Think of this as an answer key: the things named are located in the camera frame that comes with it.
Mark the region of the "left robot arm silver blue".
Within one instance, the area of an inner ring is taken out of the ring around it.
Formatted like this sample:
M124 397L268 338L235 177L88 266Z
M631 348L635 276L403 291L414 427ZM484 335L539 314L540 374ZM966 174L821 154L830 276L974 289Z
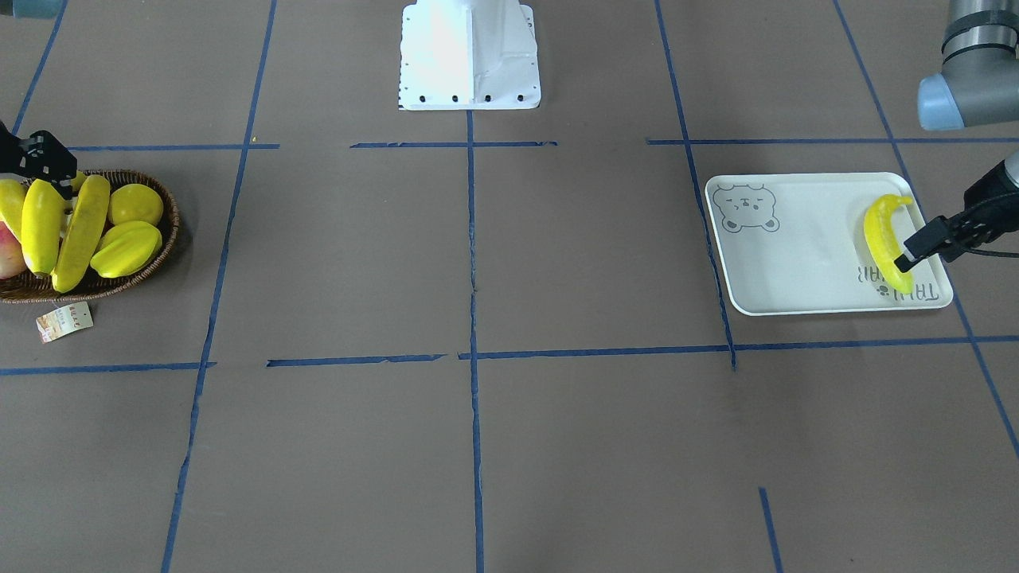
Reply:
M1015 1L952 1L940 46L938 75L920 81L919 124L924 131L963 131L1018 119L1018 4ZM1013 258L993 243L1018 228L1018 156L1012 154L966 189L961 212L938 216L909 239L894 264L910 271L938 256L946 263L964 254Z

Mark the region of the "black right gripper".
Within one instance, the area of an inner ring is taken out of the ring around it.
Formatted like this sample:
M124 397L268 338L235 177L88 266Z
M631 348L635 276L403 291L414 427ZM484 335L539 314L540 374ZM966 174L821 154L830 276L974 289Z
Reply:
M76 195L76 156L48 131L36 131L28 138L19 138L2 121L1 173L44 179L52 184L65 201Z

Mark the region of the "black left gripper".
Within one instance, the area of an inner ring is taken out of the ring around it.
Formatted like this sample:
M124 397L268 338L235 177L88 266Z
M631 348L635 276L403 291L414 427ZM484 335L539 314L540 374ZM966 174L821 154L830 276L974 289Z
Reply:
M898 271L912 271L938 256L951 263L964 254L1016 259L1015 251L980 248L1018 228L1018 157L1009 156L966 189L964 209L949 219L938 216L904 242L895 258Z

